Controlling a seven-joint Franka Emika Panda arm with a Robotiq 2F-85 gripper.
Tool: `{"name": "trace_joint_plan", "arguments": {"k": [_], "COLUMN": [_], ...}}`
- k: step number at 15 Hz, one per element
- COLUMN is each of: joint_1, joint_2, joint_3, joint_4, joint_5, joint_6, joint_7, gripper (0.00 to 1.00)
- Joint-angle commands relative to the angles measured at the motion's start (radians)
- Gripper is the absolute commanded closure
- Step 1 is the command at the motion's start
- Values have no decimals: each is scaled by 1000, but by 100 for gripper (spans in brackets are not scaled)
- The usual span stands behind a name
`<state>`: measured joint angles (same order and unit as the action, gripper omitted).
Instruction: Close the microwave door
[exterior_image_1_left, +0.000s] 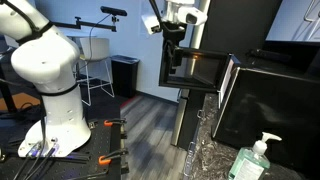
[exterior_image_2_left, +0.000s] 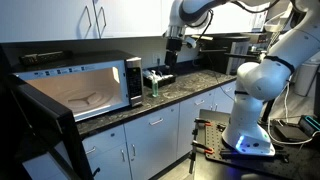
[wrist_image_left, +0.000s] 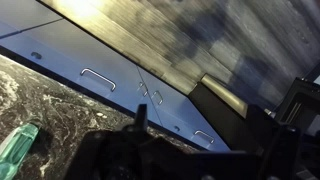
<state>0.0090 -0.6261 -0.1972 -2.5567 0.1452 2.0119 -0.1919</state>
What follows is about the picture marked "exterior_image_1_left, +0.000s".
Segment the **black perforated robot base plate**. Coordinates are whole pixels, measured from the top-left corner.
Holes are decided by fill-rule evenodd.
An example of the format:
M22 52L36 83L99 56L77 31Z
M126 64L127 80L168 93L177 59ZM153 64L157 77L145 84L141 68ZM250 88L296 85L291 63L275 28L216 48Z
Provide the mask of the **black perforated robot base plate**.
M106 127L105 120L89 123L91 138L82 146L59 157L58 144L49 149L49 154L36 159L18 156L18 144L28 125L4 126L1 133L0 180L122 180L129 172L126 155L115 158L108 165L99 165L98 158L122 149L121 141L126 137L123 125Z

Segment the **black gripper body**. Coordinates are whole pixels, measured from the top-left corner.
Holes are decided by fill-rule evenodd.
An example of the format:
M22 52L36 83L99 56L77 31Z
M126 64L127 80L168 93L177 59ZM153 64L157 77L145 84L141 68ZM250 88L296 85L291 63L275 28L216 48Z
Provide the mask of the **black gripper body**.
M162 22L161 27L163 30L163 53L173 52L184 39L186 26L181 23Z

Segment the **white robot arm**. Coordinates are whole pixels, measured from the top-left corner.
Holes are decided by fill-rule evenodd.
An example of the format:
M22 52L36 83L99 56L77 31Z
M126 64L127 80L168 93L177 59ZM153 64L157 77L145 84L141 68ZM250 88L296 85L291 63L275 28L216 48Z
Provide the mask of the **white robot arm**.
M40 156L68 156L91 137L73 75L78 46L27 0L1 0L0 33L18 43L13 69L35 86L45 109L45 118L28 130L18 155L25 157L40 144Z

